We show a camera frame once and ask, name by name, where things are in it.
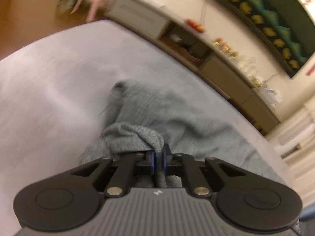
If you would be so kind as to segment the cream white curtain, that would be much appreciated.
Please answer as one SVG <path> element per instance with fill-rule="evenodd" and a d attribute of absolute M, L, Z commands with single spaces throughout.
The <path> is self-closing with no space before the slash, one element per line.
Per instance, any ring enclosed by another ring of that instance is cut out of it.
<path fill-rule="evenodd" d="M 314 96 L 266 139 L 289 167 L 294 190 L 306 207 L 314 203 Z"/>

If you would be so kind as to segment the white tissue box clutter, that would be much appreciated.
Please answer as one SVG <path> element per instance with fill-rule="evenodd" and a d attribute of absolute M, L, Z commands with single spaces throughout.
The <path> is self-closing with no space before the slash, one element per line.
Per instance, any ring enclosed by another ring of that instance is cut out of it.
<path fill-rule="evenodd" d="M 275 89 L 268 87 L 266 81 L 260 81 L 257 77 L 251 76 L 253 90 L 272 108 L 277 107 L 281 102 L 281 96 Z"/>

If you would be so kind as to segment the long grey TV cabinet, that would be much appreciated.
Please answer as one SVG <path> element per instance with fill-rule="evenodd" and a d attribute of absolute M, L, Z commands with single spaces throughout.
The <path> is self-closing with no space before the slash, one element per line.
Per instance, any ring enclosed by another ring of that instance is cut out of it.
<path fill-rule="evenodd" d="M 107 18 L 165 51 L 233 105 L 262 135 L 280 120 L 236 61 L 204 35 L 143 0 L 113 0 Z"/>

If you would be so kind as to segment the clear glass cups set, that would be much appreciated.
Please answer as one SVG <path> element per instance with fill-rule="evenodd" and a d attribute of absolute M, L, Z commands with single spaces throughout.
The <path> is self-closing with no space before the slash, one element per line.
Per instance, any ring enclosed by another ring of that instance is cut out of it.
<path fill-rule="evenodd" d="M 256 58 L 241 55 L 237 57 L 237 65 L 240 70 L 248 77 L 252 77 L 257 73 Z"/>

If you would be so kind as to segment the gold ornaments on cabinet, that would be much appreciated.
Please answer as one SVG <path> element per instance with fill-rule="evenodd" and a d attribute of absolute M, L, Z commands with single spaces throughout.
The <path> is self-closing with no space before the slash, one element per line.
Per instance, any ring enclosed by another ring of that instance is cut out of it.
<path fill-rule="evenodd" d="M 231 47 L 223 41 L 222 38 L 216 38 L 213 42 L 214 47 L 219 49 L 219 51 L 225 55 L 227 55 L 230 59 L 236 59 L 239 55 L 237 51 L 231 49 Z"/>

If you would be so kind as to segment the red plate of fruit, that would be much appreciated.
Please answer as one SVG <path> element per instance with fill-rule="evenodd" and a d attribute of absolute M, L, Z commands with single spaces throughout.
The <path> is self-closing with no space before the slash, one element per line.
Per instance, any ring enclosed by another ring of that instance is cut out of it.
<path fill-rule="evenodd" d="M 206 32 L 205 26 L 202 25 L 201 23 L 193 20 L 193 19 L 186 19 L 185 23 L 186 23 L 186 25 L 192 27 L 193 29 L 195 29 L 199 33 L 205 33 Z"/>

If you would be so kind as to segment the right red knot hanging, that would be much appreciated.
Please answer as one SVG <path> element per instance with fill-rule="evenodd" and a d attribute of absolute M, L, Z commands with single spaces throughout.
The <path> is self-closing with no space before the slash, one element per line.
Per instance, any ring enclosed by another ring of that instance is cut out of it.
<path fill-rule="evenodd" d="M 315 65 L 313 65 L 308 71 L 307 73 L 305 74 L 306 76 L 311 76 L 315 71 Z"/>

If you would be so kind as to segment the wall TV with patterned cover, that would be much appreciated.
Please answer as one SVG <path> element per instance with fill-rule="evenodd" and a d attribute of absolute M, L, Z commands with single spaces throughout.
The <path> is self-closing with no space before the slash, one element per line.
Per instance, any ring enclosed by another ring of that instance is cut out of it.
<path fill-rule="evenodd" d="M 293 78 L 314 54 L 314 22 L 298 0 L 216 0 L 239 17 Z"/>

